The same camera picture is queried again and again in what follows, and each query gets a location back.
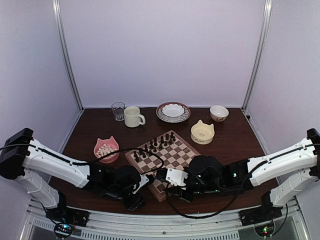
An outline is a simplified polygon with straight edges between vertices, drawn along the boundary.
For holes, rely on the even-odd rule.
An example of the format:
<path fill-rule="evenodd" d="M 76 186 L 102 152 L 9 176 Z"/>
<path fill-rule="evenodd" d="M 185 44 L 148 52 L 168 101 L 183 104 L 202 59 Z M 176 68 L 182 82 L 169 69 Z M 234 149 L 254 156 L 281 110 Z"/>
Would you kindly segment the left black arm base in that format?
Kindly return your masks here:
<path fill-rule="evenodd" d="M 45 208 L 45 216 L 54 224 L 68 224 L 72 226 L 86 227 L 89 219 L 89 212 L 75 208 Z"/>

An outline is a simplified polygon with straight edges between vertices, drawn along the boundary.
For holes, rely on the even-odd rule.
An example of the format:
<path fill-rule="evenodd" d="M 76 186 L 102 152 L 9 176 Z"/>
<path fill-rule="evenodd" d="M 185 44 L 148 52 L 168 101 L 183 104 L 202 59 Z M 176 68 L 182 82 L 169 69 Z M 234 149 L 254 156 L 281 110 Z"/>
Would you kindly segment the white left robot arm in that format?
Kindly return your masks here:
<path fill-rule="evenodd" d="M 52 209 L 61 222 L 72 218 L 71 209 L 64 205 L 65 196 L 45 183 L 37 172 L 64 180 L 97 197 L 119 200 L 129 211 L 144 202 L 140 188 L 154 182 L 152 175 L 139 173 L 130 165 L 108 168 L 55 152 L 33 138 L 33 130 L 29 128 L 8 138 L 0 151 L 0 175 L 22 185 L 46 209 Z"/>

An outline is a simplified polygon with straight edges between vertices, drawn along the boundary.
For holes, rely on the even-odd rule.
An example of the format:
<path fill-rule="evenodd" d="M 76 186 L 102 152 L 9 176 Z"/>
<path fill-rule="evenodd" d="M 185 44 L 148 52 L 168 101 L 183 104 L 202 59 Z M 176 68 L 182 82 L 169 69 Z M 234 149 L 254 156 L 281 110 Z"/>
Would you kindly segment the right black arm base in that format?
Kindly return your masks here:
<path fill-rule="evenodd" d="M 242 226 L 255 225 L 271 221 L 282 216 L 282 209 L 278 207 L 254 207 L 241 210 L 239 213 Z"/>

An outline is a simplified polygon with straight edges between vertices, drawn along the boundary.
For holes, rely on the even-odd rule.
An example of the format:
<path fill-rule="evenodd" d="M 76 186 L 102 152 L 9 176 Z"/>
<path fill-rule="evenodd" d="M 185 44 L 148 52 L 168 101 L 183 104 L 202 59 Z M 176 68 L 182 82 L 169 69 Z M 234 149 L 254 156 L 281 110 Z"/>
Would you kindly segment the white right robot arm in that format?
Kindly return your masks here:
<path fill-rule="evenodd" d="M 307 130 L 307 136 L 300 142 L 273 154 L 228 165 L 222 165 L 213 156 L 198 155 L 182 170 L 157 170 L 156 178 L 172 185 L 170 193 L 191 202 L 194 194 L 239 195 L 289 173 L 292 175 L 283 185 L 271 190 L 270 201 L 257 208 L 259 220 L 268 220 L 276 207 L 284 206 L 309 181 L 320 178 L 320 133 L 315 128 Z"/>

